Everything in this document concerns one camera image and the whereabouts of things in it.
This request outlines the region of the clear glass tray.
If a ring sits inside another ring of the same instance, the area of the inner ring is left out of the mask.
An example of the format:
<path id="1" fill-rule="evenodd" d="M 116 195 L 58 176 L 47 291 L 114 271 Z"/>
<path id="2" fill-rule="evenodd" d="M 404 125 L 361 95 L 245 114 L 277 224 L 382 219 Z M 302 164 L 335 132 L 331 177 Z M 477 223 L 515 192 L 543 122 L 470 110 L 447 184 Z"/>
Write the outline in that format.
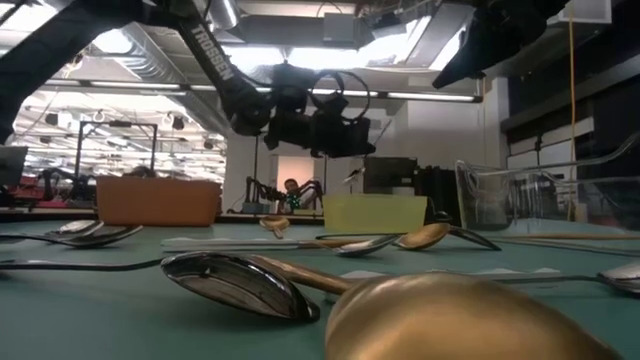
<path id="1" fill-rule="evenodd" d="M 455 165 L 460 221 L 492 241 L 640 257 L 640 133 L 532 139 L 503 168 Z"/>

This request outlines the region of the orange plastic bin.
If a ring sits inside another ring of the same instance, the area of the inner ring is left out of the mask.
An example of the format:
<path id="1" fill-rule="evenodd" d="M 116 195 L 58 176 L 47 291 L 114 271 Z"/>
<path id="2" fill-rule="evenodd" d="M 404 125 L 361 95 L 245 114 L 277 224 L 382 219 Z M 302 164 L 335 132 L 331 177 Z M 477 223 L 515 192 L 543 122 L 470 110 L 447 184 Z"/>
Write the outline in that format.
<path id="1" fill-rule="evenodd" d="M 221 199 L 218 183 L 171 178 L 102 176 L 97 214 L 107 225 L 208 227 Z"/>

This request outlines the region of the yellow plastic bin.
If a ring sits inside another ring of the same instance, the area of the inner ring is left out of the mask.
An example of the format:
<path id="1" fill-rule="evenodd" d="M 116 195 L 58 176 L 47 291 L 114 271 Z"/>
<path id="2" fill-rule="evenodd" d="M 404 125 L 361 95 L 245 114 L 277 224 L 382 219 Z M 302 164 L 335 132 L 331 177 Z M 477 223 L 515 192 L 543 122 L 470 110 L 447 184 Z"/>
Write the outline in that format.
<path id="1" fill-rule="evenodd" d="M 387 194 L 337 194 L 323 200 L 332 233 L 406 233 L 424 224 L 428 198 Z"/>

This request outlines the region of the black storage unit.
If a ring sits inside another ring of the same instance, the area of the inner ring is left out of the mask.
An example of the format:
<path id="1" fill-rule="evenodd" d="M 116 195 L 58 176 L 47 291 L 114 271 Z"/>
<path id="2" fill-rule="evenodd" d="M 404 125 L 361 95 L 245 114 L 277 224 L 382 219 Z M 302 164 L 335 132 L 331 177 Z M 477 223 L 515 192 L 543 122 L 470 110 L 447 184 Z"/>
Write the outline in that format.
<path id="1" fill-rule="evenodd" d="M 416 175 L 416 194 L 427 197 L 425 223 L 461 225 L 456 175 L 453 170 L 427 166 Z"/>

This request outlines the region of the black table frame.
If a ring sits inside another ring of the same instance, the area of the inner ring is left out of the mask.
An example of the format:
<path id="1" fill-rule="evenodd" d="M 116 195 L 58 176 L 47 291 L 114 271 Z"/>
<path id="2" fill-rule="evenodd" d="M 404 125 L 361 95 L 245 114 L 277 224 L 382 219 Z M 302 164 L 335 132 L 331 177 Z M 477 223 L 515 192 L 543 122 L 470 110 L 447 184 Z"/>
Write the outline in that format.
<path id="1" fill-rule="evenodd" d="M 38 209 L 36 212 L 24 210 L 0 209 L 0 223 L 10 222 L 33 222 L 33 221 L 75 221 L 75 220 L 97 220 L 98 215 L 94 212 L 71 211 L 68 209 Z M 263 216 L 247 214 L 220 215 L 214 220 L 215 224 L 258 224 Z M 305 216 L 266 216 L 268 221 L 276 223 L 287 220 L 290 225 L 303 226 L 323 226 L 324 219 L 321 217 Z"/>

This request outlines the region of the gold spoon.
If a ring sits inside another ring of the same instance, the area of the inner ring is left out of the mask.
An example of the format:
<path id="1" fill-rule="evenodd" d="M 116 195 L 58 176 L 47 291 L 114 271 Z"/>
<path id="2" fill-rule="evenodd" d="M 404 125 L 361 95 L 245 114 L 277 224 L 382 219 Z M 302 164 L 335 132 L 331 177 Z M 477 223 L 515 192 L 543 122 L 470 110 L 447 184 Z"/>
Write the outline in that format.
<path id="1" fill-rule="evenodd" d="M 326 360 L 624 360 L 559 310 L 451 272 L 348 280 L 256 256 L 287 279 L 337 295 Z"/>
<path id="2" fill-rule="evenodd" d="M 371 248 L 375 245 L 394 244 L 405 250 L 419 250 L 435 245 L 442 240 L 452 229 L 448 223 L 434 223 L 425 225 L 419 230 L 401 235 L 386 235 L 370 240 L 313 240 L 306 241 L 305 244 L 328 248 L 345 248 L 346 250 L 359 250 L 361 248 Z"/>
<path id="3" fill-rule="evenodd" d="M 270 231 L 277 239 L 284 238 L 284 231 L 290 226 L 288 218 L 280 215 L 268 215 L 259 219 L 259 224 Z"/>

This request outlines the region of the grey ceiling box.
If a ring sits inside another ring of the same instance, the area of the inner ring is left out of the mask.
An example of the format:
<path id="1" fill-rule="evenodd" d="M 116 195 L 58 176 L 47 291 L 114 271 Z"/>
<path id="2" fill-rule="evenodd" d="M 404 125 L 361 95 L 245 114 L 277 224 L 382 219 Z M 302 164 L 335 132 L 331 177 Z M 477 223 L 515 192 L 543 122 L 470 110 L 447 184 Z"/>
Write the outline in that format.
<path id="1" fill-rule="evenodd" d="M 355 39 L 354 16 L 342 13 L 325 13 L 323 17 L 323 41 L 333 44 L 353 44 Z"/>

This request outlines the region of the black station frame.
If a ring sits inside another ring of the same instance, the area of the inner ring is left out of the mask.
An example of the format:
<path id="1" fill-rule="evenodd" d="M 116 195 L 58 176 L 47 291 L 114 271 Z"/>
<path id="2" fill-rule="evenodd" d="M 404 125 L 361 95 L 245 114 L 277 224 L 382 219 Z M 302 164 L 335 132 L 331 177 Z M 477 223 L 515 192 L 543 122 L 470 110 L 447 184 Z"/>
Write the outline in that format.
<path id="1" fill-rule="evenodd" d="M 137 127 L 140 130 L 144 130 L 145 128 L 150 128 L 153 130 L 153 135 L 151 137 L 151 155 L 150 155 L 150 163 L 149 170 L 155 170 L 155 160 L 156 160 L 156 145 L 158 140 L 158 125 L 153 123 L 138 123 L 124 120 L 111 120 L 105 122 L 99 121 L 80 121 L 79 122 L 79 130 L 77 136 L 77 146 L 75 153 L 75 164 L 74 164 L 74 173 L 73 173 L 73 186 L 71 194 L 73 195 L 73 199 L 75 201 L 85 201 L 94 203 L 96 200 L 96 186 L 90 185 L 89 181 L 91 179 L 95 180 L 96 177 L 94 175 L 82 175 L 80 172 L 82 151 L 83 151 L 83 142 L 86 137 L 88 137 L 91 133 L 96 132 L 102 126 L 108 126 L 113 128 L 131 128 Z"/>
<path id="2" fill-rule="evenodd" d="M 323 206 L 323 196 L 326 187 L 322 179 L 316 175 L 317 161 L 311 157 L 281 155 L 271 152 L 266 148 L 261 136 L 254 140 L 253 148 L 253 164 L 251 177 L 257 179 L 262 184 L 277 188 L 285 193 L 284 182 L 293 178 L 300 185 L 309 180 L 318 182 L 321 188 L 321 197 L 315 202 L 315 206 L 309 210 L 296 210 L 291 215 L 320 215 Z M 262 200 L 262 203 L 269 204 L 270 210 L 274 213 L 278 212 L 278 202 L 268 202 Z"/>

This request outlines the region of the black cabinet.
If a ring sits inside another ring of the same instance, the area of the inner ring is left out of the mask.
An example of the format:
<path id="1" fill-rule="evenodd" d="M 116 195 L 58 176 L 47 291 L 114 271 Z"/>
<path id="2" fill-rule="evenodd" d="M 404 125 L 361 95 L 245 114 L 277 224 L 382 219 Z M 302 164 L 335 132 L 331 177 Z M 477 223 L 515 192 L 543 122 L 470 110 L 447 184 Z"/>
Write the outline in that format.
<path id="1" fill-rule="evenodd" d="M 368 157 L 364 160 L 365 194 L 415 194 L 418 162 L 407 157 Z"/>

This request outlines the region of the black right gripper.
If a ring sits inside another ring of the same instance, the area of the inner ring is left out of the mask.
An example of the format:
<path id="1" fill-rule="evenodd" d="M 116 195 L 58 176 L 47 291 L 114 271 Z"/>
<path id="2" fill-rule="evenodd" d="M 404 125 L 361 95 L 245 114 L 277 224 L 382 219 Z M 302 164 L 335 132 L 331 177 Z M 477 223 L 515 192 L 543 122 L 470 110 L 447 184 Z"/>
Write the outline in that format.
<path id="1" fill-rule="evenodd" d="M 473 77 L 540 38 L 569 0 L 472 0 L 464 47 L 433 80 L 436 89 Z"/>

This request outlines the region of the silver spoons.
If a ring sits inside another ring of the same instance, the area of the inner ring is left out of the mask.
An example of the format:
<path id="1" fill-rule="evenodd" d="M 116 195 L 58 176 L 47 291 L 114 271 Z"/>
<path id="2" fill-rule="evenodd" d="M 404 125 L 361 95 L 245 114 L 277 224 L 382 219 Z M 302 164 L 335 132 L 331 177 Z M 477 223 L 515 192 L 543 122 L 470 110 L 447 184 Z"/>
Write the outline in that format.
<path id="1" fill-rule="evenodd" d="M 128 226 L 116 230 L 97 229 L 92 233 L 87 233 L 73 237 L 45 236 L 45 235 L 27 235 L 27 234 L 0 234 L 0 241 L 8 240 L 35 240 L 46 243 L 64 245 L 76 249 L 95 249 L 107 246 L 124 240 L 143 229 L 142 226 Z"/>

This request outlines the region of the green table mat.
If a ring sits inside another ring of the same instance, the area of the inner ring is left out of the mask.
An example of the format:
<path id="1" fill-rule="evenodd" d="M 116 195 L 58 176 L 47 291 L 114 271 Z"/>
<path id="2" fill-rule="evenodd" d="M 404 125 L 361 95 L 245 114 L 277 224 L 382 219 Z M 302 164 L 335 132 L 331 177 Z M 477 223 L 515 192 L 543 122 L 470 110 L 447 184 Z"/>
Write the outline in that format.
<path id="1" fill-rule="evenodd" d="M 73 250 L 40 242 L 0 245 L 0 260 L 53 260 L 126 264 L 162 257 L 172 237 L 268 237 L 258 225 L 146 228 L 114 247 Z M 266 256 L 342 275 L 428 270 L 521 272 L 549 268 L 593 276 L 638 261 L 553 248 L 501 245 L 501 252 L 448 237 L 424 252 L 388 247 L 360 259 L 325 249 L 265 252 Z M 640 300 L 617 296 L 600 284 L 570 282 L 525 290 L 600 337 L 625 360 L 640 360 Z M 190 293 L 157 267 L 122 273 L 16 271 L 0 273 L 0 360 L 323 360 L 325 295 L 303 291 L 322 317 L 296 326 L 238 312 Z"/>

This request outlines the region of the silver ventilation duct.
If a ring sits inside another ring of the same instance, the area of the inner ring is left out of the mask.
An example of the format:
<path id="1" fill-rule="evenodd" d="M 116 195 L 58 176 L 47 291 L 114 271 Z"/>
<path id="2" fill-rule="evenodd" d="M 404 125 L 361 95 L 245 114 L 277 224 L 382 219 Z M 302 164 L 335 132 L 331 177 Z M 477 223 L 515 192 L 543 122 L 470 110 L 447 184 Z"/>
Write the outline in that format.
<path id="1" fill-rule="evenodd" d="M 234 28 L 240 20 L 235 0 L 205 0 L 204 15 L 214 29 L 221 30 Z"/>

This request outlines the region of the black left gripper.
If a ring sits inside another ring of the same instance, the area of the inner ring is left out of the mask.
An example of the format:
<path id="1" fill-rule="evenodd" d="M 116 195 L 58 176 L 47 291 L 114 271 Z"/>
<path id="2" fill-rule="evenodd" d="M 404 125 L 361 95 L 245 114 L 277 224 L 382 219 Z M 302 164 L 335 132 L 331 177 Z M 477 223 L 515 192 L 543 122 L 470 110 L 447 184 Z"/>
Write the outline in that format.
<path id="1" fill-rule="evenodd" d="M 370 127 L 370 119 L 360 119 L 349 129 L 340 115 L 316 111 L 309 116 L 278 110 L 268 125 L 264 143 L 269 150 L 281 142 L 296 145 L 308 149 L 312 156 L 369 155 L 376 151 L 369 141 Z"/>

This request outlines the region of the dark computer monitor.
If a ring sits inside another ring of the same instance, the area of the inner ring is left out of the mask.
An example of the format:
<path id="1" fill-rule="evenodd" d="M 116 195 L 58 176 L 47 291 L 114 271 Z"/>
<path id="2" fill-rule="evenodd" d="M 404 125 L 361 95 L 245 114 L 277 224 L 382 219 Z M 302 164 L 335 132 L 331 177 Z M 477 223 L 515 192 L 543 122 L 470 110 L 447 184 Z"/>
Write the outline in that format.
<path id="1" fill-rule="evenodd" d="M 27 147 L 0 146 L 0 186 L 19 184 L 27 153 Z"/>

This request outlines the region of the long ceiling light tube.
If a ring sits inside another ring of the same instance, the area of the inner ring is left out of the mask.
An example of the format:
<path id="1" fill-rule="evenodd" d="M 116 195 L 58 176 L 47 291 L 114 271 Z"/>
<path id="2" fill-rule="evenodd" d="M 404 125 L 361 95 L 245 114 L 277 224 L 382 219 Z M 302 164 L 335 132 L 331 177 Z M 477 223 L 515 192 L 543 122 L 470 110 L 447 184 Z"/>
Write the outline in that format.
<path id="1" fill-rule="evenodd" d="M 174 83 L 146 83 L 146 82 L 125 82 L 125 81 L 99 81 L 86 79 L 50 79 L 43 87 L 58 88 L 103 88 L 103 89 L 124 89 L 146 92 L 216 92 L 213 85 L 189 85 Z M 483 98 L 479 95 L 460 95 L 433 92 L 398 92 L 398 91 L 376 91 L 376 90 L 343 90 L 342 94 L 352 98 L 403 100 L 403 101 L 432 101 L 451 103 L 479 103 Z"/>

